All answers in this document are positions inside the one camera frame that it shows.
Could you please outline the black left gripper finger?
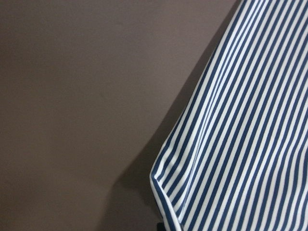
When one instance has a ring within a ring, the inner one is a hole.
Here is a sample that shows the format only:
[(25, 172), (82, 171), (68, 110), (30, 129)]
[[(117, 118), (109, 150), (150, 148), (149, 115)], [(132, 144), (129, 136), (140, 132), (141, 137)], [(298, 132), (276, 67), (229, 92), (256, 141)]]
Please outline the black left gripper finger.
[(163, 223), (161, 223), (161, 222), (157, 223), (156, 229), (157, 229), (157, 231), (163, 231)]

